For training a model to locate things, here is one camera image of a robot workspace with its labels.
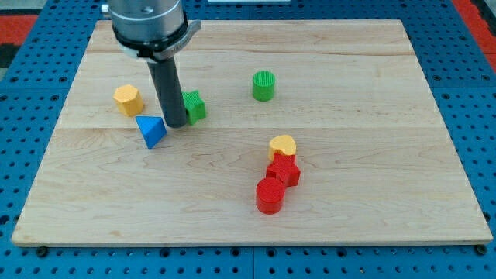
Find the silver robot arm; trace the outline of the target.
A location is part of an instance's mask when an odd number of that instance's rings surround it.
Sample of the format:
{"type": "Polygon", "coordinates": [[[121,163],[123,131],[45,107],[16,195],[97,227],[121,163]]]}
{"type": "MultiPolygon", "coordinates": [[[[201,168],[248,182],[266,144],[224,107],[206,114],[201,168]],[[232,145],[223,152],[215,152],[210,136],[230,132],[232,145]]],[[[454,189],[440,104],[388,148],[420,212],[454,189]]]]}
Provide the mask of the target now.
{"type": "Polygon", "coordinates": [[[150,63],[174,57],[202,28],[188,21],[181,0],[107,0],[101,11],[121,50],[150,63]]]}

